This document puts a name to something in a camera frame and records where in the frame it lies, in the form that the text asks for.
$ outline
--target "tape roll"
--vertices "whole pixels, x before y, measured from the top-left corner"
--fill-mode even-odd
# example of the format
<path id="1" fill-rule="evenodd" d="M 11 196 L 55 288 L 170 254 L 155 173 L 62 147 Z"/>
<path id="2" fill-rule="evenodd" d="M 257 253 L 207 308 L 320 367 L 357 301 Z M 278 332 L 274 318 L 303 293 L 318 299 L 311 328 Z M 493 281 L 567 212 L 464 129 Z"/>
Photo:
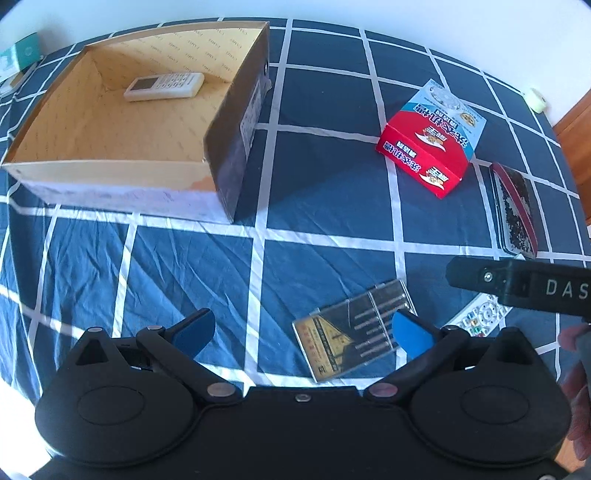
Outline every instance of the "tape roll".
<path id="1" fill-rule="evenodd" d="M 536 89 L 530 88 L 524 94 L 523 98 L 527 106 L 535 113 L 542 113 L 546 109 L 546 99 Z"/>

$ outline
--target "finger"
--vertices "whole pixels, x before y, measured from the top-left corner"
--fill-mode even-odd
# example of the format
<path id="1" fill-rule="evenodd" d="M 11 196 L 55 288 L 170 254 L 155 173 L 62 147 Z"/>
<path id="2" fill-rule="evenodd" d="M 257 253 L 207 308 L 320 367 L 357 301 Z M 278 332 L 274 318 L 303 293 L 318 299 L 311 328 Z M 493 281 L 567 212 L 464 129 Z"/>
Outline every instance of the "finger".
<path id="1" fill-rule="evenodd" d="M 585 435 L 573 442 L 574 454 L 579 460 L 586 460 L 591 456 L 591 435 Z"/>
<path id="2" fill-rule="evenodd" d="M 588 323 L 581 323 L 579 325 L 573 325 L 560 332 L 558 335 L 558 344 L 565 350 L 576 352 L 577 345 L 575 343 L 576 338 L 591 330 L 591 325 Z"/>
<path id="3" fill-rule="evenodd" d="M 566 398 L 568 398 L 569 401 L 572 401 L 577 396 L 577 393 L 581 391 L 581 388 L 586 384 L 587 374 L 585 373 L 583 364 L 578 362 L 569 372 L 560 387 L 562 388 L 564 395 L 566 395 Z"/>
<path id="4" fill-rule="evenodd" d="M 567 438 L 569 440 L 579 440 L 583 437 L 589 437 L 591 440 L 591 405 L 589 403 L 589 389 L 585 385 L 577 394 L 571 403 L 573 418 L 570 423 Z"/>

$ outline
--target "blue checkered bedsheet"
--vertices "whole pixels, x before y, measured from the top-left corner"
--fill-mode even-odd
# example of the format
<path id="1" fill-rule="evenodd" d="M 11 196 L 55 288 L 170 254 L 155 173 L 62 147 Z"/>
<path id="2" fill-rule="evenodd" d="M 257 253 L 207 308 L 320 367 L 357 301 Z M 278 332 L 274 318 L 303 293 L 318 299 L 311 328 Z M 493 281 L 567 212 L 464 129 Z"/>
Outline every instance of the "blue checkered bedsheet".
<path id="1" fill-rule="evenodd" d="M 312 385 L 291 322 L 385 280 L 405 279 L 418 314 L 443 325 L 475 295 L 446 284 L 451 257 L 503 255 L 495 239 L 492 161 L 533 183 L 542 211 L 535 219 L 540 261 L 591 261 L 560 146 L 546 117 L 532 113 L 516 89 L 399 38 L 270 22 L 274 88 L 234 225 L 45 205 L 4 174 L 0 375 L 33 401 L 93 325 L 128 336 L 209 307 L 217 331 L 196 359 L 244 386 Z M 0 104 L 0 154 L 85 44 L 127 32 L 47 56 Z M 444 200 L 374 151 L 385 121 L 429 79 L 487 119 L 477 159 Z M 506 324 L 519 326 L 560 378 L 573 357 L 556 336 L 578 321 L 514 309 Z M 402 352 L 390 354 L 334 384 L 364 387 L 405 360 Z"/>

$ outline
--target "clear plastic case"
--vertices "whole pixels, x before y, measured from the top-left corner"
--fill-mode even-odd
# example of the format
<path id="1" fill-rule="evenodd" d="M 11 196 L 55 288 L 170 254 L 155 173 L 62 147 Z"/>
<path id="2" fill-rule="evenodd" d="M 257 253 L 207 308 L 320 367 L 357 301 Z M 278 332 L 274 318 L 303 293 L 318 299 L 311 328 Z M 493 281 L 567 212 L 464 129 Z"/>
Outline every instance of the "clear plastic case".
<path id="1" fill-rule="evenodd" d="M 338 377 L 396 349 L 391 324 L 399 309 L 416 314 L 406 285 L 392 280 L 296 320 L 295 335 L 314 380 Z"/>

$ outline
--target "phone case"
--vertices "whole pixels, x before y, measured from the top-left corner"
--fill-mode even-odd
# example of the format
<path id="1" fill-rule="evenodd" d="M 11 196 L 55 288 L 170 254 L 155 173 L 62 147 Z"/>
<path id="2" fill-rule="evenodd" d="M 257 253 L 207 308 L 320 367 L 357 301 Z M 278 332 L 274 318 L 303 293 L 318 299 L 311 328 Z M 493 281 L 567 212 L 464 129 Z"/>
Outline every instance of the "phone case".
<path id="1" fill-rule="evenodd" d="M 538 241 L 532 219 L 536 204 L 531 186 L 521 173 L 498 163 L 491 165 L 491 177 L 500 247 L 511 255 L 536 258 Z"/>

